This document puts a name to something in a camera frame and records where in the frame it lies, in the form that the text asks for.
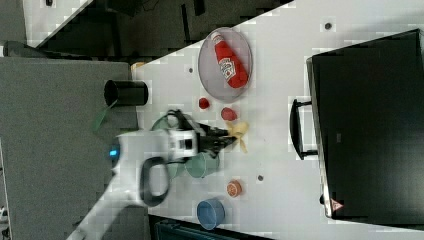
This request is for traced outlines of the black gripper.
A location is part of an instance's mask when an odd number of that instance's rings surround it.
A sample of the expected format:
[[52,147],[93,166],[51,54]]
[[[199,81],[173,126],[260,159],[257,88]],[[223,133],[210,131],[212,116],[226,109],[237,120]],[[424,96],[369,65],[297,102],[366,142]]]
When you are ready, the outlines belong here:
[[196,122],[190,115],[181,111],[176,112],[178,129],[183,131],[194,131],[196,133],[197,150],[216,158],[219,152],[235,142],[234,137],[229,135],[226,129],[212,127]]

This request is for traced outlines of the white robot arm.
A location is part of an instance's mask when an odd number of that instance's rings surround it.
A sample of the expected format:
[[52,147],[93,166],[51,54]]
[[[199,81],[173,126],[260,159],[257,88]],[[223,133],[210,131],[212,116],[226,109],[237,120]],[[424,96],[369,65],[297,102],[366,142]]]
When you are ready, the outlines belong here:
[[156,207],[166,199],[171,187],[170,164],[184,164],[200,153],[215,158],[236,141],[228,130],[198,123],[180,110],[168,111],[163,119],[170,117],[175,124],[114,139],[109,152],[117,160],[114,176],[66,240],[101,240],[126,207]]

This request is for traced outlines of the green cup behind arm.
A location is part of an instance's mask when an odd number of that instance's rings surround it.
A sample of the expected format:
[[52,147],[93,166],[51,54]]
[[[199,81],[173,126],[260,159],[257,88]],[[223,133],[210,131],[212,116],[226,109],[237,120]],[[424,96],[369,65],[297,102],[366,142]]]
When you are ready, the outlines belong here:
[[178,118],[174,115],[165,115],[159,118],[152,126],[151,130],[160,130],[160,129],[177,129],[179,127]]

